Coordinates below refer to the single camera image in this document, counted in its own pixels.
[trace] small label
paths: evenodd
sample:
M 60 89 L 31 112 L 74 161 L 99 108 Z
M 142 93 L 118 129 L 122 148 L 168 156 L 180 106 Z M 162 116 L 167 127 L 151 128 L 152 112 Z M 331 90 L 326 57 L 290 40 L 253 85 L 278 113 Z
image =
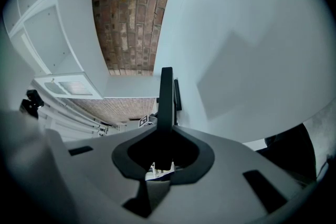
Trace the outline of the small label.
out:
M 146 124 L 146 122 L 148 122 L 148 116 L 146 115 L 145 117 L 143 117 L 141 120 L 139 120 L 139 127 L 142 127 Z

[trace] air vent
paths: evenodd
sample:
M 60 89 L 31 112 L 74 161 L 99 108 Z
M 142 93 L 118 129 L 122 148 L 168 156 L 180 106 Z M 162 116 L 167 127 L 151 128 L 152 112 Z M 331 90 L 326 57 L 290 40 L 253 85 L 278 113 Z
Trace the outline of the air vent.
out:
M 76 95 L 77 94 L 92 95 L 91 92 L 80 81 L 60 82 L 59 84 L 61 86 L 63 86 L 64 89 L 66 89 L 71 94 L 76 94 Z
M 103 99 L 85 73 L 55 74 L 36 77 L 35 81 L 53 97 Z
M 66 94 L 60 87 L 58 87 L 53 82 L 45 82 L 44 85 L 49 89 L 50 91 L 56 93 L 56 94 Z

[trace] vent grille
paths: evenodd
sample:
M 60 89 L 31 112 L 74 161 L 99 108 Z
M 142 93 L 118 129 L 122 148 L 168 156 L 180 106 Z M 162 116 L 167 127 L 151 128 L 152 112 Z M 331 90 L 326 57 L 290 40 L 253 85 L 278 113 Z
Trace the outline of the vent grille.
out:
M 50 91 L 56 93 L 56 94 L 66 94 L 60 87 L 58 87 L 55 83 L 53 82 L 45 82 L 44 85 L 46 86 L 47 89 Z
M 69 93 L 74 94 L 74 95 L 92 95 L 90 91 L 84 86 L 83 83 L 79 81 L 74 81 L 74 82 L 60 82 L 60 85 L 64 87 Z

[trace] brick wall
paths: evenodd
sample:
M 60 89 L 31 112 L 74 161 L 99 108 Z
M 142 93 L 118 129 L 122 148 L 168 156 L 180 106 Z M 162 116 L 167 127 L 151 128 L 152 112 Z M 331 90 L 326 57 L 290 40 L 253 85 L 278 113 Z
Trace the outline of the brick wall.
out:
M 71 99 L 73 103 L 110 124 L 151 114 L 155 98 Z
M 111 75 L 153 75 L 167 0 L 92 0 Z

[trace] gray plastic surface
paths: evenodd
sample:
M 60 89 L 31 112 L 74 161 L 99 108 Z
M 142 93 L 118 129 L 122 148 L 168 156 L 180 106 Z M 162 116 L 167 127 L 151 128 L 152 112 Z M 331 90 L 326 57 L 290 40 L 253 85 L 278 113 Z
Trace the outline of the gray plastic surface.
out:
M 287 199 L 301 192 L 286 172 L 248 147 L 214 135 L 174 126 L 207 143 L 215 163 L 198 182 L 171 186 L 149 219 L 164 223 L 246 223 L 267 215 L 243 173 L 260 171 Z

